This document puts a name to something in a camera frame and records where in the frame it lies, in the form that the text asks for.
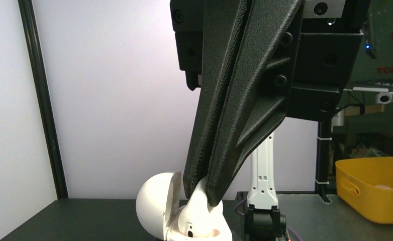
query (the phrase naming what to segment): purple cable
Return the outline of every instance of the purple cable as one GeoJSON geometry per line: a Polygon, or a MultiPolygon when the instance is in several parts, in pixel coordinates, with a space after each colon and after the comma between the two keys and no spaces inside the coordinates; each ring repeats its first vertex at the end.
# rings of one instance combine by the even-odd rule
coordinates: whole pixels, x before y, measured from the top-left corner
{"type": "MultiPolygon", "coordinates": [[[[246,201],[247,201],[247,198],[244,198],[235,206],[235,212],[238,215],[241,215],[241,216],[245,215],[243,212],[238,211],[238,208],[240,208],[246,201]]],[[[288,226],[287,229],[297,238],[297,241],[303,241],[303,238],[300,237],[300,235],[294,229],[292,229],[290,226],[288,226]]]]}

